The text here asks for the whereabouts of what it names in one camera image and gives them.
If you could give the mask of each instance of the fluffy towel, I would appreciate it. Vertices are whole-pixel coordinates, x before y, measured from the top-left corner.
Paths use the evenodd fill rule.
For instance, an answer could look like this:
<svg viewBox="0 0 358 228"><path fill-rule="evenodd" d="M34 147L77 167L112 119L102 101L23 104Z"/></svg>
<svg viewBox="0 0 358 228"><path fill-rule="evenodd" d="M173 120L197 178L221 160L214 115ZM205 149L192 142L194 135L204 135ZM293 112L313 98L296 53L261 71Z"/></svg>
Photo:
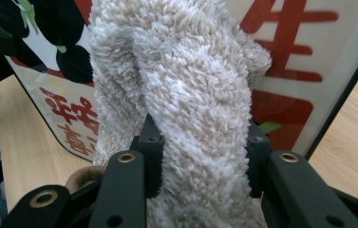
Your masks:
<svg viewBox="0 0 358 228"><path fill-rule="evenodd" d="M271 64L222 0L93 0L91 64L99 103L95 164L139 135L164 136L149 227L259 227L245 172L250 87Z"/></svg>

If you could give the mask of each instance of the printed sign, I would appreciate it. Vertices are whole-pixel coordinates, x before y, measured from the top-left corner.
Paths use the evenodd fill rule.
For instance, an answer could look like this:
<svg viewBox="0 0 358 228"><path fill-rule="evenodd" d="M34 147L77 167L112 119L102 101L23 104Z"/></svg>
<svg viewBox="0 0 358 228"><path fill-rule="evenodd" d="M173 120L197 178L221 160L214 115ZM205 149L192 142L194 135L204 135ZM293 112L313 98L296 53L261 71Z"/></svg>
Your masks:
<svg viewBox="0 0 358 228"><path fill-rule="evenodd" d="M253 119L273 124L273 149L311 152L358 68L358 1L226 0L240 27L273 57L253 92ZM0 1L14 36L15 73L58 141L93 159L99 123L84 0Z"/></svg>

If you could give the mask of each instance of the wooden table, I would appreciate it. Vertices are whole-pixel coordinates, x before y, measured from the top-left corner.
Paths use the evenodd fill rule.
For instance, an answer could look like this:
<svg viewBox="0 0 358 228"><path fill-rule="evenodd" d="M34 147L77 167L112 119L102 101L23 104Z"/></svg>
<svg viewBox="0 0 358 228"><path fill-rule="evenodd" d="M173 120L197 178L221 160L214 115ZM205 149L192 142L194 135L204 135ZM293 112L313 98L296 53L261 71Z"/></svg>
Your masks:
<svg viewBox="0 0 358 228"><path fill-rule="evenodd" d="M358 197L358 83L310 163L328 185Z"/></svg>
<svg viewBox="0 0 358 228"><path fill-rule="evenodd" d="M27 192L65 185L73 172L91 165L57 142L15 76L0 82L0 150L9 211Z"/></svg>
<svg viewBox="0 0 358 228"><path fill-rule="evenodd" d="M0 147L9 210L28 191L65 184L75 170L90 165L58 144L14 76L0 83ZM358 197L358 85L311 164L329 185Z"/></svg>

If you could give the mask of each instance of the screw hole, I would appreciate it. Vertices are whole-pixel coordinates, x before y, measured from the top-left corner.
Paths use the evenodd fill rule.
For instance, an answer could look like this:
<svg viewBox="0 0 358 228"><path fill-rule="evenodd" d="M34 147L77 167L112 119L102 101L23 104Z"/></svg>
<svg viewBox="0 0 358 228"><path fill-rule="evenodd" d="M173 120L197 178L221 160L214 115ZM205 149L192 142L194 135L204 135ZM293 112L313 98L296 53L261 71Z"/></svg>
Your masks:
<svg viewBox="0 0 358 228"><path fill-rule="evenodd" d="M340 220L338 217L326 216L326 220L329 224L334 227L344 227L344 222Z"/></svg>
<svg viewBox="0 0 358 228"><path fill-rule="evenodd" d="M112 216L107 221L108 227L119 227L122 224L121 216Z"/></svg>
<svg viewBox="0 0 358 228"><path fill-rule="evenodd" d="M51 195L50 194L45 194L45 195L39 197L36 201L40 202L40 203L43 203L43 202L46 202L46 201L48 201L50 199L51 199Z"/></svg>
<svg viewBox="0 0 358 228"><path fill-rule="evenodd" d="M58 193L55 190L45 190L36 194L30 200L30 207L33 208L42 208L50 205L58 198Z"/></svg>
<svg viewBox="0 0 358 228"><path fill-rule="evenodd" d="M135 160L135 155L133 154L122 154L118 157L118 161L121 163L128 163Z"/></svg>
<svg viewBox="0 0 358 228"><path fill-rule="evenodd" d="M290 153L283 153L280 155L280 158L285 162L290 162L290 163L299 162L299 159L295 155Z"/></svg>

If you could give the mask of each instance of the white fluffy cloth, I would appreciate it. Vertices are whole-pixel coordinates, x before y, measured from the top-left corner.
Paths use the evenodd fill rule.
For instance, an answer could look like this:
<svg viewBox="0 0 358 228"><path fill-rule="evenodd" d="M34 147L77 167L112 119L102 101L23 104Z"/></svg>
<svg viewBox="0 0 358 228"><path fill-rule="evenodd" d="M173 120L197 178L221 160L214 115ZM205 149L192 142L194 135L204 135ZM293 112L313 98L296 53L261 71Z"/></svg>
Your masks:
<svg viewBox="0 0 358 228"><path fill-rule="evenodd" d="M129 147L147 112L164 136L149 227L260 227L245 172L251 90L271 65L222 0L93 0L95 164Z"/></svg>

